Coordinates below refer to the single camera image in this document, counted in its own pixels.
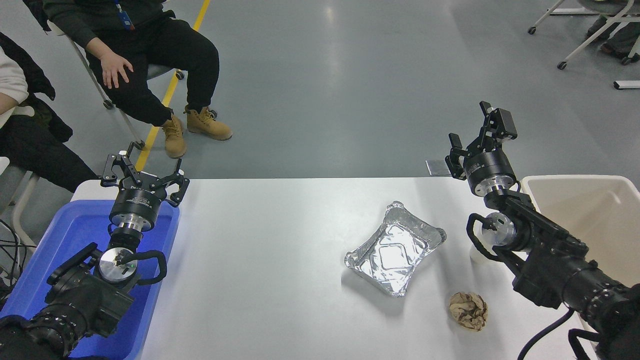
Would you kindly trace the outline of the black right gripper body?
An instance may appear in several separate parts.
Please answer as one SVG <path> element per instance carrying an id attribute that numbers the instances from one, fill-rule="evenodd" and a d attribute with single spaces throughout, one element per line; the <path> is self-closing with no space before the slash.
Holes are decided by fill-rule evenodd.
<path id="1" fill-rule="evenodd" d="M 498 178 L 506 178 L 508 185 L 515 184 L 514 170 L 502 148 L 488 152 L 475 148 L 463 153 L 461 178 L 469 185 L 479 185 L 481 182 Z"/>

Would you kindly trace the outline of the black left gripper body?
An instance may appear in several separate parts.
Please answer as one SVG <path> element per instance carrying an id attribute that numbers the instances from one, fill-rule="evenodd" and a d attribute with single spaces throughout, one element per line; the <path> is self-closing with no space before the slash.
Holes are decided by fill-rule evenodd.
<path id="1" fill-rule="evenodd" d="M 119 222 L 121 215 L 137 215 L 147 222 L 155 222 L 158 218 L 162 198 L 144 189 L 121 189 L 110 210 L 110 221 Z"/>

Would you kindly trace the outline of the person's hand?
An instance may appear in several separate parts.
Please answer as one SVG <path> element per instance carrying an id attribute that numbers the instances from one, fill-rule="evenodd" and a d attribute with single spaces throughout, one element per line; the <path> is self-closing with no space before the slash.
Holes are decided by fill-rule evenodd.
<path id="1" fill-rule="evenodd" d="M 129 73 L 132 73 L 134 68 L 127 59 L 111 51 L 101 55 L 99 60 L 103 84 L 107 89 L 118 89 L 121 83 L 130 82 Z"/>

